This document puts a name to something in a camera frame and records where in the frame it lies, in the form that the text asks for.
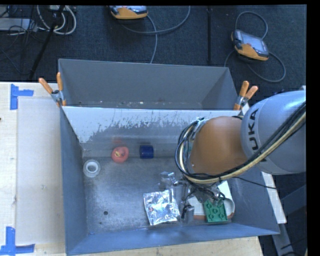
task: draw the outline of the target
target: electronic device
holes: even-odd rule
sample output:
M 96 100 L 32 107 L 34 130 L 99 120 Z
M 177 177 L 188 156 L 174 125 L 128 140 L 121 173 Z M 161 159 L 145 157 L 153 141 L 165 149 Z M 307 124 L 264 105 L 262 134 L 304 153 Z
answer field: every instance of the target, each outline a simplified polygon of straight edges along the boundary
M 236 29 L 231 33 L 231 40 L 242 60 L 247 62 L 268 60 L 268 47 L 262 38 Z
M 148 15 L 145 5 L 109 5 L 109 8 L 112 16 L 117 20 L 136 20 Z

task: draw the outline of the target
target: clamp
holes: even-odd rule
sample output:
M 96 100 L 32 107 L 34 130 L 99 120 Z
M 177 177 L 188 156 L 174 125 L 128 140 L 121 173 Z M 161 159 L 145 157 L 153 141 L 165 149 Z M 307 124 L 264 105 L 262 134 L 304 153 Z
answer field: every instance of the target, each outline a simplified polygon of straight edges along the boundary
M 62 92 L 64 87 L 63 87 L 60 72 L 56 74 L 56 81 L 57 81 L 59 90 L 53 90 L 46 80 L 44 80 L 41 77 L 39 78 L 39 83 L 42 84 L 43 88 L 51 95 L 56 105 L 60 107 L 60 102 L 61 102 L 62 106 L 66 106 L 67 100 L 65 99 L 64 94 Z
M 238 98 L 236 99 L 236 103 L 234 104 L 233 110 L 240 110 L 242 109 L 252 98 L 252 96 L 258 91 L 258 86 L 254 85 L 249 90 L 249 82 L 243 81 L 240 93 Z

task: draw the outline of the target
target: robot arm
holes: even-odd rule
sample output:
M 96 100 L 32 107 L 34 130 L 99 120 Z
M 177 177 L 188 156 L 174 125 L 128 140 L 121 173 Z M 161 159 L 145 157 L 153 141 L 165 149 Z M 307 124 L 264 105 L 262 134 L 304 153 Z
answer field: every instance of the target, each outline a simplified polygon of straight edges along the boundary
M 272 175 L 306 171 L 306 91 L 264 99 L 239 116 L 192 123 L 181 134 L 176 163 L 197 184 L 214 184 L 253 166 Z

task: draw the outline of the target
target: dark carpet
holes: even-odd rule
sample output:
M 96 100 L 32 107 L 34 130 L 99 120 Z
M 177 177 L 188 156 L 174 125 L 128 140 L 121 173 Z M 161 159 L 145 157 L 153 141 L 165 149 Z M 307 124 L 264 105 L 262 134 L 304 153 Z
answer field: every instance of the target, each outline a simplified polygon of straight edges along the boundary
M 2 82 L 37 82 L 43 77 L 56 82 L 58 59 L 111 62 L 154 63 L 190 66 L 229 67 L 237 93 L 244 80 L 257 85 L 249 104 L 274 94 L 299 90 L 306 85 L 307 5 L 201 5 L 148 6 L 143 20 L 119 22 L 105 5 L 77 5 L 75 22 L 65 11 L 66 25 L 48 38 L 48 30 L 38 29 L 16 35 L 14 27 L 0 32 L 0 80 Z M 51 25 L 53 12 L 40 5 L 42 19 Z M 242 14 L 236 26 L 238 16 Z M 11 5 L 3 17 L 32 19 L 42 28 L 36 5 Z M 237 28 L 263 37 L 270 54 L 267 61 L 247 63 L 233 51 L 231 33 Z M 157 38 L 152 33 L 159 32 Z M 280 198 L 306 183 L 306 174 L 274 177 Z M 304 255 L 307 248 L 307 209 L 287 216 L 286 229 L 294 249 L 292 255 Z M 264 256 L 277 255 L 271 236 L 260 237 Z

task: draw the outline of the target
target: blue block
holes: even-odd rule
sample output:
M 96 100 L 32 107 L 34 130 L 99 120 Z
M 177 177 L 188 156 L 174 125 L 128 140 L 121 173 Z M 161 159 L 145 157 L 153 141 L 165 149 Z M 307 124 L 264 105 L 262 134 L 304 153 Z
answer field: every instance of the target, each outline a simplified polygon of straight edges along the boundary
M 140 145 L 139 152 L 141 159 L 154 158 L 154 147 L 152 145 Z

